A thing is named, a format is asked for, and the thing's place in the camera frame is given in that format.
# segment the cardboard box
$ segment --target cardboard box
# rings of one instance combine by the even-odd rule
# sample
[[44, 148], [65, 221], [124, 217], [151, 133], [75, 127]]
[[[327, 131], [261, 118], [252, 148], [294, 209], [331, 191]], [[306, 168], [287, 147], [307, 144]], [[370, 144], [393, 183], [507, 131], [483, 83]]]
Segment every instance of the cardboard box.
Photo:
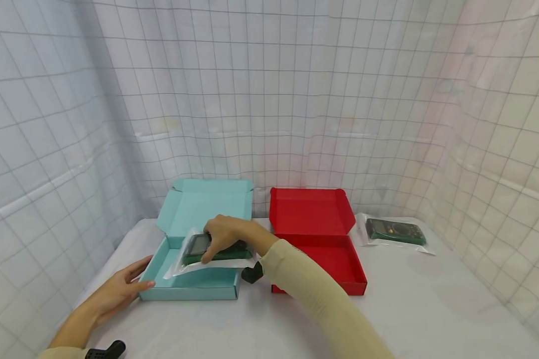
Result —
[[142, 300], [237, 299], [240, 271], [207, 268], [164, 279], [165, 272], [180, 254], [180, 246], [191, 228], [204, 228], [218, 214], [243, 219], [252, 217], [254, 185], [248, 180], [180, 179], [164, 200], [156, 225], [164, 231], [161, 242], [141, 280], [156, 286], [140, 293]]
[[[272, 188], [274, 234], [319, 264], [349, 295], [363, 295], [367, 279], [347, 235], [355, 217], [342, 189]], [[273, 293], [284, 293], [272, 286]]]

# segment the beige sleeve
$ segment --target beige sleeve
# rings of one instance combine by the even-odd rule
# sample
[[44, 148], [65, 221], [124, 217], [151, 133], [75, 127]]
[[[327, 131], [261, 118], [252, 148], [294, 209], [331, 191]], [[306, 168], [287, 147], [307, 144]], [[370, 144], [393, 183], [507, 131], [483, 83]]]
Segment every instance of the beige sleeve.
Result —
[[88, 349], [58, 347], [41, 352], [38, 359], [84, 359]]
[[260, 262], [269, 280], [314, 318], [336, 358], [394, 358], [345, 291], [311, 258], [280, 239]]

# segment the black object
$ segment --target black object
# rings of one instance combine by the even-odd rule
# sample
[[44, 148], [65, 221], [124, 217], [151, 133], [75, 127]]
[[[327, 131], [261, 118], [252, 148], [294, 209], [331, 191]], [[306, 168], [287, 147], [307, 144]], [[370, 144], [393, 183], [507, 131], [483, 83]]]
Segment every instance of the black object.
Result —
[[85, 359], [118, 359], [125, 351], [126, 344], [121, 340], [116, 340], [106, 350], [90, 349]]
[[365, 230], [370, 239], [388, 239], [420, 246], [424, 246], [426, 243], [420, 227], [410, 223], [368, 218], [365, 221]]
[[[195, 234], [190, 238], [187, 254], [182, 258], [184, 265], [197, 263], [202, 260], [202, 255], [212, 243], [212, 236], [209, 233]], [[248, 259], [252, 257], [252, 252], [248, 244], [244, 241], [237, 241], [230, 248], [221, 250], [213, 258], [213, 261], [227, 259]]]
[[256, 262], [253, 268], [244, 268], [242, 271], [242, 279], [246, 282], [253, 284], [259, 280], [259, 278], [264, 276], [264, 269], [262, 264]]

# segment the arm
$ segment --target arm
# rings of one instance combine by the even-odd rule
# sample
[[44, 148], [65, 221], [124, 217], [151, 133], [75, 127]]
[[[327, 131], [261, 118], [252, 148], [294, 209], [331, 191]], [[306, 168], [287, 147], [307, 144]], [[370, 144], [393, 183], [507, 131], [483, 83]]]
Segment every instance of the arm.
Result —
[[152, 288], [153, 281], [138, 283], [136, 277], [145, 271], [152, 256], [134, 262], [116, 272], [77, 307], [55, 334], [39, 359], [83, 359], [85, 346], [93, 330], [106, 323], [137, 298], [138, 292]]
[[212, 234], [210, 249], [214, 248], [204, 254], [202, 261], [208, 262], [216, 251], [237, 239], [251, 243], [262, 256], [264, 274], [309, 312], [329, 339], [336, 358], [394, 358], [343, 289], [287, 241], [255, 222], [224, 216], [210, 220], [205, 230]]

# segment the red box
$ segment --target red box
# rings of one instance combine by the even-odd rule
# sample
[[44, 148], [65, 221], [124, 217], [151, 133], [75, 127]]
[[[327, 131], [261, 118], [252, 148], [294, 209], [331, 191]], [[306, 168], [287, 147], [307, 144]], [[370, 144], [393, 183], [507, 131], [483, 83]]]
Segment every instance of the red box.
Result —
[[[342, 189], [272, 188], [274, 234], [319, 264], [349, 295], [363, 295], [367, 279], [347, 235], [355, 217]], [[285, 293], [272, 286], [272, 293]]]

